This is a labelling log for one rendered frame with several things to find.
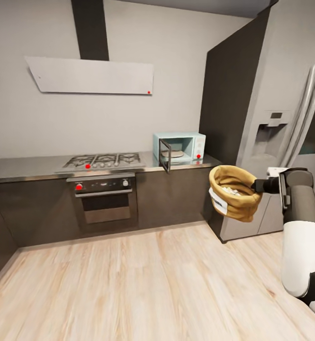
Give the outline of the popcorn bag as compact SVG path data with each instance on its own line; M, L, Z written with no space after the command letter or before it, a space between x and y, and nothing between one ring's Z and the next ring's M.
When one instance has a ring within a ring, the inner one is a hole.
M248 171L231 165L219 165L209 174L209 193L214 209L220 214L242 222L251 222L258 208L263 192L251 188L255 176ZM230 189L233 194L225 189Z

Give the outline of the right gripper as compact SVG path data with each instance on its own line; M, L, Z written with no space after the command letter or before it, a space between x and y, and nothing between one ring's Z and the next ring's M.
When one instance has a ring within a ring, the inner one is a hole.
M254 189L255 192L279 194L279 192L274 191L272 188L272 179L255 179L254 183L251 185L251 188Z

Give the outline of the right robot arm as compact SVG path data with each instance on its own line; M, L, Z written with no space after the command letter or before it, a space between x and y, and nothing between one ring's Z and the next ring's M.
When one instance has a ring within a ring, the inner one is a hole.
M280 195L284 216L281 280L284 289L315 313L315 189L307 168L269 167L255 192Z

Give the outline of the microwave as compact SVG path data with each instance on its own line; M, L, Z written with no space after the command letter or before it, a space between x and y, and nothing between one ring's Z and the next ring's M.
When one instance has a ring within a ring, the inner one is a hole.
M171 161L203 159L205 138L195 131L154 132L153 153L170 175Z

